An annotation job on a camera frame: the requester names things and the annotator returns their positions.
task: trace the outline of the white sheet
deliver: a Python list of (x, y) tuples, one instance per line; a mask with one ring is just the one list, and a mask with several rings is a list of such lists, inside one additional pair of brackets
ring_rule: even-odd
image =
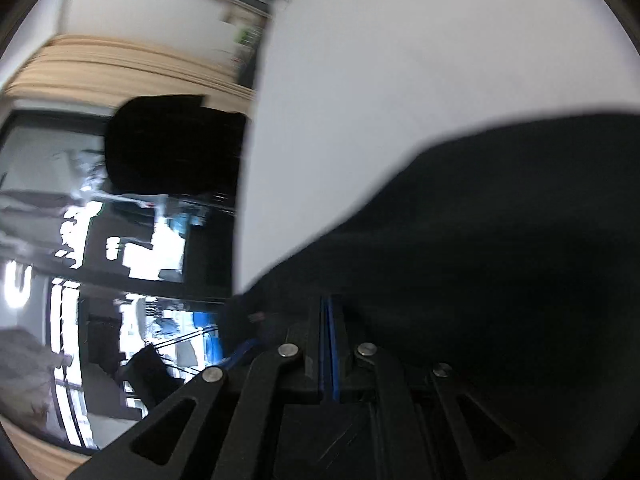
[(262, 70), (237, 291), (426, 146), (506, 121), (640, 108), (640, 58), (602, 0), (281, 2)]

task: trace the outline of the wooden surface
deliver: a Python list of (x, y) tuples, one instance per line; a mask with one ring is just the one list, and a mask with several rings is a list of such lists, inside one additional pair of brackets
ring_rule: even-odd
[(63, 480), (89, 457), (44, 442), (0, 416), (0, 424), (38, 480)]
[(57, 36), (6, 86), (5, 94), (117, 107), (143, 95), (203, 94), (206, 105), (247, 114), (251, 89), (230, 69), (162, 47), (93, 36)]

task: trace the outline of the metal pin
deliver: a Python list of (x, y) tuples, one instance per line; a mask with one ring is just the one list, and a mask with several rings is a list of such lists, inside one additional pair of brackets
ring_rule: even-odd
[(282, 357), (293, 357), (298, 353), (298, 347), (293, 343), (284, 343), (278, 347), (278, 354)]
[(364, 356), (364, 357), (371, 357), (373, 354), (375, 354), (378, 351), (378, 347), (375, 346), (373, 343), (361, 343), (358, 345), (358, 354)]
[(202, 379), (206, 383), (217, 383), (224, 375), (224, 372), (217, 366), (210, 366), (204, 369)]
[(452, 372), (452, 368), (446, 363), (438, 363), (433, 367), (433, 375), (446, 379)]

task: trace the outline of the white wall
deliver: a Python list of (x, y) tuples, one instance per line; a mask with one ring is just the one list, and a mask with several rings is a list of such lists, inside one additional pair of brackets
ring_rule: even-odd
[(152, 43), (224, 63), (237, 31), (221, 21), (227, 5), (220, 0), (68, 0), (61, 32)]
[(64, 0), (39, 0), (0, 59), (0, 91), (14, 73), (58, 32)]

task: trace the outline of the blue object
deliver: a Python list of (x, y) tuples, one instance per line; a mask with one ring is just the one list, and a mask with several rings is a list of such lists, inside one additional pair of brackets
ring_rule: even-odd
[(158, 326), (158, 329), (154, 330), (156, 335), (176, 335), (180, 332), (178, 324), (171, 317), (161, 317), (156, 319), (154, 323)]
[(329, 319), (329, 346), (331, 349), (331, 378), (334, 387), (334, 400), (340, 401), (340, 368), (338, 362), (338, 344), (335, 339), (334, 304), (331, 298), (326, 299), (326, 313)]
[(238, 347), (234, 350), (234, 352), (224, 360), (224, 362), (220, 363), (220, 367), (225, 370), (230, 370), (238, 361), (246, 354), (251, 348), (256, 346), (259, 343), (257, 339), (248, 339), (244, 343), (240, 343)]
[(204, 353), (211, 365), (217, 365), (224, 358), (222, 345), (217, 336), (207, 332), (204, 335)]
[(194, 312), (193, 325), (196, 328), (206, 328), (216, 324), (216, 315), (211, 312)]
[(187, 213), (174, 215), (170, 219), (169, 227), (184, 238), (187, 235), (187, 229), (189, 228), (190, 216), (191, 215)]

